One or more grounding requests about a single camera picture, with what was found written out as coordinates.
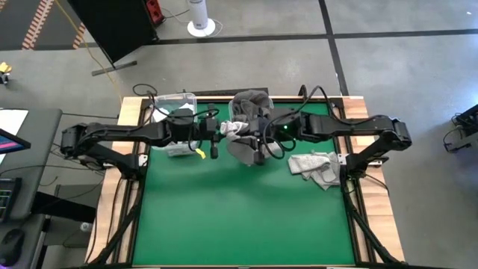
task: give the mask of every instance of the wooden table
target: wooden table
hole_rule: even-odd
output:
[[[233,96],[198,96],[198,99],[231,99]],[[273,99],[301,99],[301,96],[271,96]],[[365,118],[368,117],[367,108],[365,106],[364,98],[361,96],[347,96],[342,97],[344,104],[344,112],[347,118]],[[122,103],[121,112],[119,114],[119,125],[137,125],[140,119],[141,103],[143,98],[141,97],[125,97]],[[354,152],[360,152],[373,141],[373,137],[351,137],[352,147]],[[347,152],[345,147],[345,139],[339,138],[339,144],[341,152]],[[122,154],[131,153],[134,143],[132,142],[114,142],[112,148]],[[377,179],[385,182],[382,169],[369,167],[367,174],[376,177]],[[128,206],[131,208],[134,198],[136,197],[137,183],[133,186],[130,193],[129,205],[123,205],[122,201],[125,196],[125,180],[120,180],[120,172],[117,169],[108,170],[105,174],[105,180],[102,186],[101,196],[98,204],[97,214],[97,235],[96,242],[94,244],[93,253],[90,257],[90,261],[95,259],[101,250],[107,244],[108,231],[110,231],[110,237],[113,236],[117,230],[120,212],[122,207]],[[365,178],[360,181],[361,192],[363,193],[364,207],[367,212],[368,223],[382,244],[388,249],[391,255],[395,258],[403,261],[403,251],[400,245],[400,239],[397,233],[397,227],[395,225],[394,213],[391,209],[390,200],[387,195],[387,191],[377,183]],[[353,200],[356,202],[356,196],[353,195]],[[356,224],[356,234],[358,240],[358,248],[363,262],[368,261],[367,248],[364,236]],[[93,247],[94,232],[90,239],[90,246]],[[131,225],[126,230],[119,251],[119,262],[125,262],[128,255],[128,244],[131,237]]]

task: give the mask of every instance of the computer mouse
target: computer mouse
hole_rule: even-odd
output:
[[[10,230],[0,242],[0,265],[12,266],[22,255],[25,232],[21,229]]]

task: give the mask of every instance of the concrete floor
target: concrete floor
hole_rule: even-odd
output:
[[[317,1],[208,3],[210,17],[224,25],[220,36],[325,33]],[[172,12],[185,7],[172,0],[161,4]],[[473,0],[327,0],[326,4],[335,33],[478,28],[478,4]],[[164,39],[189,38],[184,25],[174,19],[168,19],[158,33]],[[412,135],[414,145],[405,152],[391,153],[384,166],[407,262],[475,268],[476,152],[446,153],[441,139],[452,129],[450,118],[478,102],[478,35],[359,38],[336,43],[350,95],[365,96],[370,114],[401,118]],[[98,49],[93,53],[106,64]],[[98,67],[84,49],[0,52],[0,60],[14,68],[12,83],[1,90],[0,106],[61,108],[107,116],[119,112],[107,77],[90,75]],[[272,95],[295,95],[301,84],[322,84],[329,95],[340,94],[327,40],[146,46],[120,62],[130,60],[138,60],[139,65],[111,74],[123,96],[131,96],[136,83],[152,84],[160,94],[269,87]],[[63,117],[59,131],[82,120],[95,119]],[[51,162],[62,160],[52,157]],[[47,170],[45,182],[56,175],[59,184],[99,180],[81,171]],[[81,264],[84,251],[75,251],[49,251],[44,268],[66,266],[65,255],[70,258],[67,265]]]

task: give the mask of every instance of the green mat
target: green mat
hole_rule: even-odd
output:
[[[227,120],[227,104],[217,108]],[[304,111],[327,113],[323,104]],[[209,143],[202,149],[208,153]],[[299,142],[294,154],[312,149],[331,152],[334,146]],[[219,151],[216,160],[151,151],[133,265],[353,264],[338,187],[323,191],[292,176],[290,154],[248,167],[227,153],[225,140]]]

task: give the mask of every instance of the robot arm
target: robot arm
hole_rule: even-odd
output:
[[[79,124],[63,131],[60,150],[67,158],[78,158],[86,155],[97,164],[109,163],[115,165],[125,179],[139,179],[144,176],[145,171],[140,166],[137,155],[123,155],[98,144],[98,142],[136,141],[147,143],[150,146],[163,147],[170,142],[210,140],[211,157],[217,158],[217,143],[223,136],[218,133],[219,123],[215,114],[211,113],[213,110],[214,106],[210,105],[210,113],[199,119],[198,123],[193,121],[194,116],[191,110],[179,109],[173,111],[169,117],[159,123],[150,123],[144,126]],[[264,163],[264,156],[258,149],[271,141],[304,140],[319,143],[337,136],[378,135],[379,138],[374,143],[360,153],[349,154],[346,157],[345,164],[341,165],[341,172],[345,176],[356,178],[364,175],[370,162],[381,158],[388,151],[402,151],[412,145],[405,123],[386,116],[340,120],[326,115],[275,108],[270,111],[270,115],[267,117],[258,115],[248,123],[248,129],[238,135],[247,137],[248,142],[246,144],[255,149],[257,164]],[[380,258],[384,262],[397,263],[398,261],[380,244],[361,218],[346,191],[347,183],[345,180],[341,180],[341,186],[348,214],[356,220]],[[136,213],[137,208],[134,207],[128,217],[134,216]],[[129,222],[123,223],[120,231],[124,231]],[[94,263],[104,262],[111,253],[111,246],[116,241],[111,241]]]
[[[163,121],[144,126],[78,124],[63,131],[60,151],[66,158],[86,156],[100,167],[103,164],[112,164],[119,169],[124,179],[138,180],[144,176],[138,155],[123,155],[98,142],[132,141],[164,147],[171,142],[210,140],[211,157],[217,158],[217,143],[222,137],[217,133],[219,123],[215,114],[211,112],[214,110],[217,109],[210,106],[209,113],[200,118],[198,123],[193,121],[194,116],[190,109],[178,109]]]

